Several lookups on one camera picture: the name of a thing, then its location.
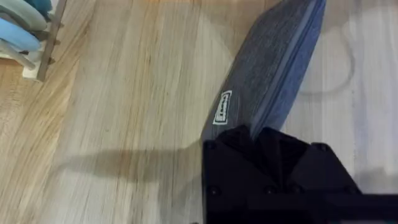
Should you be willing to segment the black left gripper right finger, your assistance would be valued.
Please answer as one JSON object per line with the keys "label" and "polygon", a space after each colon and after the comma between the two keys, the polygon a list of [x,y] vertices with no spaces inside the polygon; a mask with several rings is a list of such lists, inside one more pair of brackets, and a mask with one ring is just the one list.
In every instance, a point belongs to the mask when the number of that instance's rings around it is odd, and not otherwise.
{"label": "black left gripper right finger", "polygon": [[358,186],[329,145],[308,143],[264,128],[256,139],[262,164],[280,191],[360,194]]}

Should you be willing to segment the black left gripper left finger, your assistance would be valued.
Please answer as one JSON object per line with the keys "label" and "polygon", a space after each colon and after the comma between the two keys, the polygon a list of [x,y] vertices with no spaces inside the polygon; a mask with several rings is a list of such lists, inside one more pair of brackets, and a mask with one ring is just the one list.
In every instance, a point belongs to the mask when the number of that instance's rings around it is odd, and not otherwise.
{"label": "black left gripper left finger", "polygon": [[205,223],[270,223],[253,205],[277,184],[246,126],[223,131],[203,143],[203,221]]}

